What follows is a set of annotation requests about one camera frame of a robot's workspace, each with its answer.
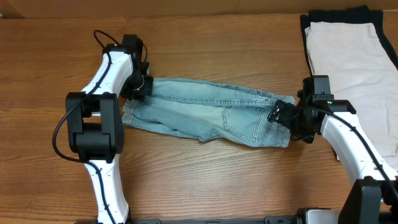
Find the light blue denim shorts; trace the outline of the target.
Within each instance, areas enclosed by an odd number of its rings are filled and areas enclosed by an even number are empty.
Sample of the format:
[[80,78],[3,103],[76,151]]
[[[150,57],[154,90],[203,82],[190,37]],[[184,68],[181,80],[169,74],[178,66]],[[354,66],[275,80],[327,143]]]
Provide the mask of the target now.
[[124,125],[208,142],[218,138],[251,147],[287,147],[290,131],[267,117],[277,100],[292,96],[232,84],[156,78],[144,101],[123,106]]

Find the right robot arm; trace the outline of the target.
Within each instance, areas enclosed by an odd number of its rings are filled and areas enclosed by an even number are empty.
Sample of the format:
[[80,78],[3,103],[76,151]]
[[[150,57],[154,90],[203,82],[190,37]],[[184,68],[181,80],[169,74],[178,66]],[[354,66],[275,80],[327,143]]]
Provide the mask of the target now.
[[287,223],[397,223],[397,172],[364,133],[348,100],[337,100],[326,75],[303,79],[296,105],[277,100],[268,121],[288,128],[292,140],[311,144],[321,135],[333,148],[350,182],[342,209],[300,208]]

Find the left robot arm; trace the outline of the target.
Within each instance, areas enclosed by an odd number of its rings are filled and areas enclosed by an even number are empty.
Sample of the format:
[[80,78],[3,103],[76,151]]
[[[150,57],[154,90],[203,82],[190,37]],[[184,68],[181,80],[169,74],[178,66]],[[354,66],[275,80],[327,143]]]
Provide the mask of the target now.
[[154,79],[147,70],[147,48],[135,34],[102,45],[102,63],[92,81],[65,99],[68,141],[76,162],[90,175],[98,206],[96,223],[131,223],[119,171],[124,125],[119,99],[143,101]]

